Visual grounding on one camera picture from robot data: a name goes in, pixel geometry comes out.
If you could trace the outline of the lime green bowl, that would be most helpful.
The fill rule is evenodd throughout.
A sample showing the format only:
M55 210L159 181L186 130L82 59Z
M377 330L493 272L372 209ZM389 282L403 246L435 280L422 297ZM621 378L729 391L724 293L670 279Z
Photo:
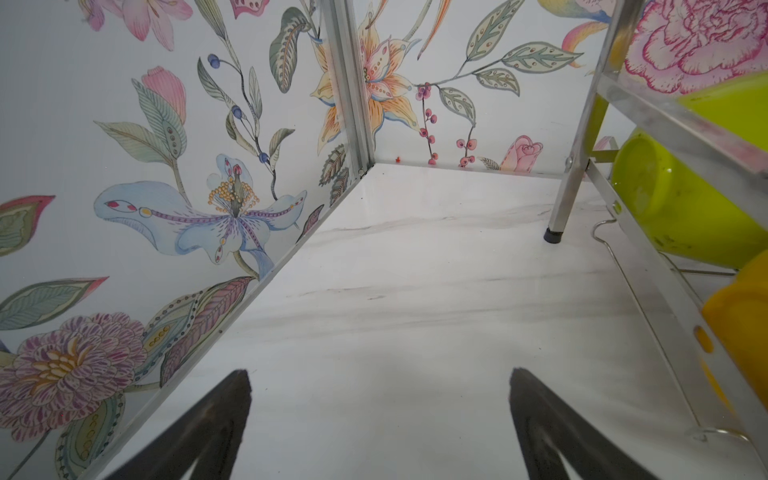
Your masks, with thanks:
M758 148L767 148L767 73L733 78L677 99ZM655 248L739 270L767 249L767 231L659 142L635 129L611 182Z

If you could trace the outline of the yellow bowl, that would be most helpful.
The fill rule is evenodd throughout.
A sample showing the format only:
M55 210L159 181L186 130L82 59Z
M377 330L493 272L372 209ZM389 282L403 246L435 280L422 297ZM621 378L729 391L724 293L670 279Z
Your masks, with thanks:
M704 320L762 404L767 403L767 253L748 262L703 307Z

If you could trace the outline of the steel wire dish rack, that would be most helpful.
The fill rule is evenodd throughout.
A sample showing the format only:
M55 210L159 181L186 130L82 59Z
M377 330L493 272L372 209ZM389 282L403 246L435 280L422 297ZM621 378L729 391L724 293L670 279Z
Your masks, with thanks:
M544 238L583 177L639 250L740 436L767 456L767 5L547 1L605 39Z

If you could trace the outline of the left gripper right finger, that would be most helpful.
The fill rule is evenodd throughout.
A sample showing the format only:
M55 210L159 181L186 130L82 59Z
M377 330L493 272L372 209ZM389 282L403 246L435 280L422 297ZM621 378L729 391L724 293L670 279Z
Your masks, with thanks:
M524 368L512 371L509 406L530 479L653 479L655 476Z

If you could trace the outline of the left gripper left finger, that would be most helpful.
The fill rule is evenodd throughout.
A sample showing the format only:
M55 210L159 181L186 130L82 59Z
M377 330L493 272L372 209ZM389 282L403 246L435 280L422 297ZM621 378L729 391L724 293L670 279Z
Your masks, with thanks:
M252 389L235 370L132 459L111 479L228 479L250 411Z

